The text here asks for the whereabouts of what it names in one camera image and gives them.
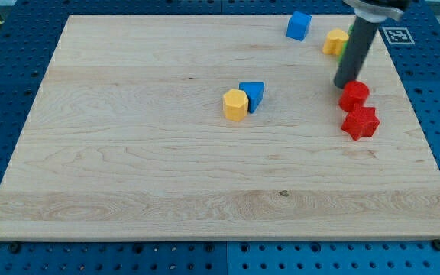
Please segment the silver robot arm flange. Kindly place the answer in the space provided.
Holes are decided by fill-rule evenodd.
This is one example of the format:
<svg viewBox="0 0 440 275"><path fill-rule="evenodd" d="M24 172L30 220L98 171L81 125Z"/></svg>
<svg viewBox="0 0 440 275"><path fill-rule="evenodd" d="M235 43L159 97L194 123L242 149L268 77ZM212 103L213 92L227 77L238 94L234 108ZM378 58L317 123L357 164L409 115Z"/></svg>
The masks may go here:
<svg viewBox="0 0 440 275"><path fill-rule="evenodd" d="M388 18L399 21L411 0L343 0L354 13L365 21L381 23Z"/></svg>

